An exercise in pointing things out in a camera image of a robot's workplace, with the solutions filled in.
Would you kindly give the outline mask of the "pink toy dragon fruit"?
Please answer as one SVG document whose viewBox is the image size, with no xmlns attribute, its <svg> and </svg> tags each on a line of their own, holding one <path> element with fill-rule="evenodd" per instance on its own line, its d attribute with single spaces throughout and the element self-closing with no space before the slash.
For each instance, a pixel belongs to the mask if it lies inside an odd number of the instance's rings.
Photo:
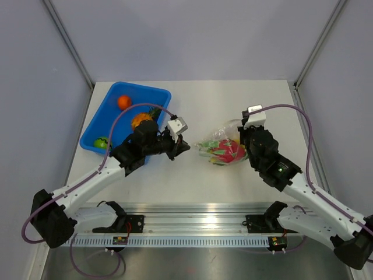
<svg viewBox="0 0 373 280">
<path fill-rule="evenodd" d="M 213 165 L 224 166 L 247 158 L 247 152 L 232 139 L 208 140 L 197 144 L 199 155 L 209 159 Z"/>
</svg>

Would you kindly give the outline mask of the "clear dotted zip top bag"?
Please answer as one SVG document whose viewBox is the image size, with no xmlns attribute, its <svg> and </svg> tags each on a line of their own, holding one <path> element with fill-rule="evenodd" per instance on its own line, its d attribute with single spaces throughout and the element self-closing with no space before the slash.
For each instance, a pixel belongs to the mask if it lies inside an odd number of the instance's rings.
<svg viewBox="0 0 373 280">
<path fill-rule="evenodd" d="M 199 156 L 217 166 L 233 165 L 248 159 L 247 151 L 240 144 L 238 127 L 241 120 L 227 121 L 203 139 L 194 143 Z"/>
</svg>

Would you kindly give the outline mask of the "yellow toy banana bunch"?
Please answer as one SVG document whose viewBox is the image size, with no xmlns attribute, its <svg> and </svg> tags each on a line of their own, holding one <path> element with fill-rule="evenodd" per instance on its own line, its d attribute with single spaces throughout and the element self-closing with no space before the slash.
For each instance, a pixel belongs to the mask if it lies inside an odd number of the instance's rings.
<svg viewBox="0 0 373 280">
<path fill-rule="evenodd" d="M 245 149 L 231 139 L 213 141 L 207 152 L 212 156 L 209 162 L 215 165 L 231 164 L 243 159 L 246 155 Z"/>
</svg>

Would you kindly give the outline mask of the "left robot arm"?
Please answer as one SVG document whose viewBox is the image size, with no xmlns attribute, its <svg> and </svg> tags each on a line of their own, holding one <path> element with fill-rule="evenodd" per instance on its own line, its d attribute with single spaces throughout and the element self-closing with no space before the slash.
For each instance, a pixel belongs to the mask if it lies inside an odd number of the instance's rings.
<svg viewBox="0 0 373 280">
<path fill-rule="evenodd" d="M 122 144 L 112 148 L 102 164 L 82 179 L 52 193 L 35 194 L 31 224 L 52 249 L 66 243 L 74 234 L 129 233 L 132 230 L 126 211 L 114 201 L 82 208 L 89 199 L 110 184 L 142 167 L 148 156 L 166 154 L 170 160 L 190 149 L 182 133 L 188 126 L 177 117 L 164 131 L 154 121 L 142 121 Z"/>
</svg>

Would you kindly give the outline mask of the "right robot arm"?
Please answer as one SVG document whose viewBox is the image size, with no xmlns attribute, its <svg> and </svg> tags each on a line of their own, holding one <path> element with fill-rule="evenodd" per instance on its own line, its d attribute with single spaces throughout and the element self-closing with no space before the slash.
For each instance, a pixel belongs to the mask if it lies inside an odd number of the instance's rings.
<svg viewBox="0 0 373 280">
<path fill-rule="evenodd" d="M 271 231 L 290 229 L 319 241 L 355 270 L 361 270 L 372 254 L 372 216 L 342 204 L 318 186 L 312 186 L 295 163 L 278 151 L 279 143 L 263 126 L 238 127 L 251 167 L 270 187 L 309 207 L 316 217 L 296 216 L 284 203 L 267 211 L 265 226 Z"/>
</svg>

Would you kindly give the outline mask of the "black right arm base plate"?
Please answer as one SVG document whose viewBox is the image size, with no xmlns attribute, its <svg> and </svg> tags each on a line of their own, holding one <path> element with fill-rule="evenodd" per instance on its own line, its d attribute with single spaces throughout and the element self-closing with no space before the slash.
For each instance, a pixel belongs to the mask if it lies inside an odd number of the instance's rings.
<svg viewBox="0 0 373 280">
<path fill-rule="evenodd" d="M 296 231 L 283 228 L 277 219 L 268 218 L 264 214 L 246 215 L 245 220 L 242 221 L 242 225 L 246 227 L 248 233 L 297 233 Z"/>
</svg>

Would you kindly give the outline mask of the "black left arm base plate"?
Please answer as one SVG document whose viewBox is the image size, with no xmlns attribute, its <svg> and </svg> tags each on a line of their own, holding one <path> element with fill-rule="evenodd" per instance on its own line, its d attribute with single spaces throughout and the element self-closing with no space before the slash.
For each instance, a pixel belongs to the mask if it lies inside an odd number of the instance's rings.
<svg viewBox="0 0 373 280">
<path fill-rule="evenodd" d="M 126 214 L 116 218 L 109 227 L 97 227 L 93 233 L 143 233 L 145 216 Z"/>
</svg>

